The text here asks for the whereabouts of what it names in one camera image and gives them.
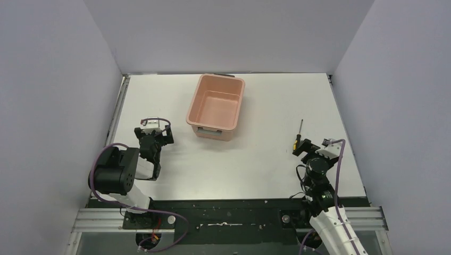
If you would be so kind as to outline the yellow black handled screwdriver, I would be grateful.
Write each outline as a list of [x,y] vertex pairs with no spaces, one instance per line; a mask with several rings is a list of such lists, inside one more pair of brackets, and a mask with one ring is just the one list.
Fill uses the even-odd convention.
[[299,130],[298,130],[298,133],[297,133],[297,135],[296,135],[295,142],[294,142],[294,144],[293,144],[293,152],[294,152],[294,151],[297,149],[297,147],[300,145],[300,141],[301,141],[301,137],[302,137],[301,131],[302,131],[302,127],[303,127],[303,121],[304,121],[304,119],[301,119],[300,126],[299,126]]

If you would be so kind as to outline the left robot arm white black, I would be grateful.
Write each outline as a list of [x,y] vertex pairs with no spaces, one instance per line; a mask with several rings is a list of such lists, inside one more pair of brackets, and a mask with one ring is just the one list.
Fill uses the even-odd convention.
[[158,125],[136,127],[134,133],[138,147],[113,143],[103,149],[90,171],[88,186],[100,201],[106,201],[100,194],[114,198],[111,203],[137,214],[138,224],[151,228],[157,222],[157,211],[152,208],[152,198],[135,185],[135,180],[158,179],[162,147],[173,144],[174,139],[169,124],[163,129]]

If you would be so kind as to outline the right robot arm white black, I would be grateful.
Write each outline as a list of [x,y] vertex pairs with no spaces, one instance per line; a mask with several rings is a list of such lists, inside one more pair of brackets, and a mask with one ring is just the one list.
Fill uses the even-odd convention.
[[329,254],[367,254],[339,202],[338,186],[345,144],[344,139],[324,139],[317,146],[297,135],[292,153],[304,155],[301,161],[305,173],[300,179],[305,194],[302,200],[304,218]]

